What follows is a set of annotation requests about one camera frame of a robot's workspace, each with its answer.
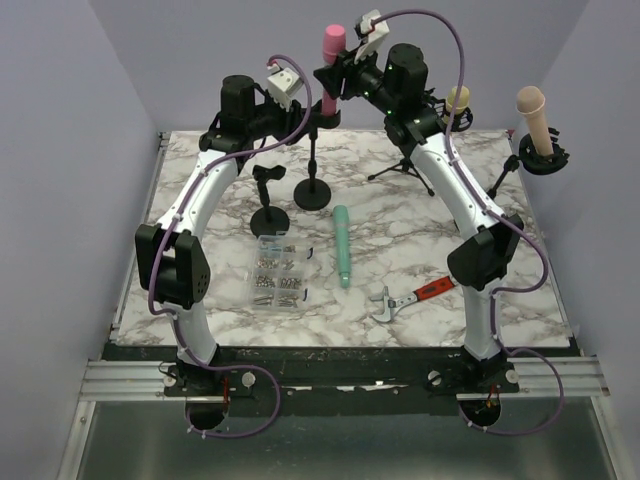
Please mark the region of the black round-base stand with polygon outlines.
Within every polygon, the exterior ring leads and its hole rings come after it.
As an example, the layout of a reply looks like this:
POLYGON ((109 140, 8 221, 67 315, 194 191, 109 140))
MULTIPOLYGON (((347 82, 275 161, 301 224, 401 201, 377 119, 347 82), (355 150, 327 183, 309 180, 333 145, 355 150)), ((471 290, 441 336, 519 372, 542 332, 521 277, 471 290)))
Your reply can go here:
POLYGON ((310 141, 309 160, 307 162, 308 177, 300 181, 293 193, 296 205, 304 211, 319 211, 331 200, 329 185, 317 178, 318 164, 316 159, 316 142, 320 129, 334 129, 340 124, 341 112, 324 114, 320 103, 311 110, 306 133, 310 141))
POLYGON ((250 220, 251 232, 256 238, 263 235, 284 234, 290 228, 287 213, 283 209, 271 205, 267 188, 268 181, 281 180, 285 174, 286 168, 281 165, 272 168, 255 165, 252 170, 261 203, 261 208, 252 215, 250 220))

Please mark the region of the mint green toy microphone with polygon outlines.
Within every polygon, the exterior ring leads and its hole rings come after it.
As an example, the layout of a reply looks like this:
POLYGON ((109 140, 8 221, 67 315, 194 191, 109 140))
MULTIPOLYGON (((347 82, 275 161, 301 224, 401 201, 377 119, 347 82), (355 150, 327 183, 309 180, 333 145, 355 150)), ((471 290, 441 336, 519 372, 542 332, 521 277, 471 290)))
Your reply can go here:
POLYGON ((347 208, 344 205, 336 205, 332 212, 332 218, 335 233, 336 268, 340 286, 347 289, 350 287, 351 281, 350 219, 347 208))

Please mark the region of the yellow toy microphone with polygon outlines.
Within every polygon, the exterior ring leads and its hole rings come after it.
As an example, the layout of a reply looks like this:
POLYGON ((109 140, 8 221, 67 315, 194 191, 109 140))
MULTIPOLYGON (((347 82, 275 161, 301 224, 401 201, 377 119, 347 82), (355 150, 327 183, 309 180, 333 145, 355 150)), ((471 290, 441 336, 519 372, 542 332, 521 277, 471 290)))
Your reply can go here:
POLYGON ((454 128, 469 123, 470 90, 466 86, 453 87, 447 95, 443 109, 443 120, 454 128))

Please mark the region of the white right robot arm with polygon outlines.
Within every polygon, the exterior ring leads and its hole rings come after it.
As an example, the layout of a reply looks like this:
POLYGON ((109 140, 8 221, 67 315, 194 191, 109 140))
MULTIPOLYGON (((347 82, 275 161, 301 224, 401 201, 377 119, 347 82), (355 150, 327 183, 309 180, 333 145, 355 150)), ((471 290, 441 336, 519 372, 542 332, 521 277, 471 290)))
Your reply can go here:
POLYGON ((480 392, 496 380, 489 359, 500 352, 491 293, 503 283, 523 222, 491 200, 446 138, 426 89, 427 75, 422 51, 407 43, 391 48, 383 69, 375 55, 358 60, 355 52, 342 51, 333 64, 314 72, 331 98, 361 97, 384 114, 388 138, 428 178, 451 213, 463 242, 448 255, 447 266, 462 287, 464 348, 474 357, 461 365, 460 379, 480 392))

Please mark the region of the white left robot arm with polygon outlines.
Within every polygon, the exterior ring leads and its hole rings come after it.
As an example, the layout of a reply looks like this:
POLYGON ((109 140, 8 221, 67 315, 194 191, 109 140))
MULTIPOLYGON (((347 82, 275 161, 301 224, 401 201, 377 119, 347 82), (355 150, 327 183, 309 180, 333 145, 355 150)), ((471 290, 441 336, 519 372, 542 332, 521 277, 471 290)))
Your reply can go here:
POLYGON ((211 270, 201 242, 225 191, 251 156, 265 152, 255 143, 268 137, 274 146, 296 142, 306 131, 313 102, 300 103, 299 90, 311 90, 306 76, 285 68, 272 73, 256 102, 259 85, 249 76, 224 79, 220 110, 199 139, 196 165, 178 197, 154 224, 135 233, 136 261, 149 311, 172 322, 178 357, 192 366, 187 382, 201 395, 214 393, 222 380, 211 363, 218 344, 212 335, 203 299, 211 270))

